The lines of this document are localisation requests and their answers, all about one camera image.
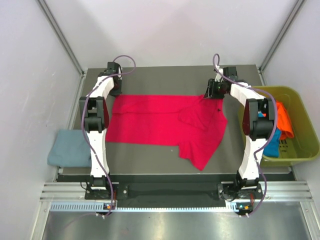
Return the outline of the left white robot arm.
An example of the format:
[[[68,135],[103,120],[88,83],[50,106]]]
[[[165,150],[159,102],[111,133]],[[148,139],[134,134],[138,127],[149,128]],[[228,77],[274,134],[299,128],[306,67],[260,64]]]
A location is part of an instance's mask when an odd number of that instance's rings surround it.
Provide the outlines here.
[[[110,123],[107,97],[121,93],[122,68],[114,62],[108,62],[101,72],[93,89],[79,99],[81,130],[91,155],[90,177],[85,180],[85,199],[112,199],[114,187],[110,180],[107,163],[106,134]]]

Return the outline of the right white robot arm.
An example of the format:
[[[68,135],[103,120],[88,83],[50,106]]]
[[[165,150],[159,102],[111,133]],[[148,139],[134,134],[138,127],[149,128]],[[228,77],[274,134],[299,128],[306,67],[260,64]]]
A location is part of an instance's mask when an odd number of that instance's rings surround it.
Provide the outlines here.
[[[234,66],[215,65],[215,78],[208,80],[204,94],[206,99],[220,100],[229,94],[244,107],[242,131],[245,135],[245,149],[242,163],[232,185],[224,185],[220,197],[233,201],[260,191],[260,162],[264,148],[277,129],[277,106],[268,93],[260,94],[248,83],[239,80]]]

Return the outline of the magenta t shirt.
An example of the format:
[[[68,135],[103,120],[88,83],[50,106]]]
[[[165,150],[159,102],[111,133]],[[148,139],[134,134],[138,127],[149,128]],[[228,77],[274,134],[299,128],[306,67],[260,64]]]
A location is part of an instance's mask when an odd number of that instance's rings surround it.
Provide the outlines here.
[[[202,171],[223,140],[223,100],[202,95],[118,96],[105,140],[179,148],[179,157]]]

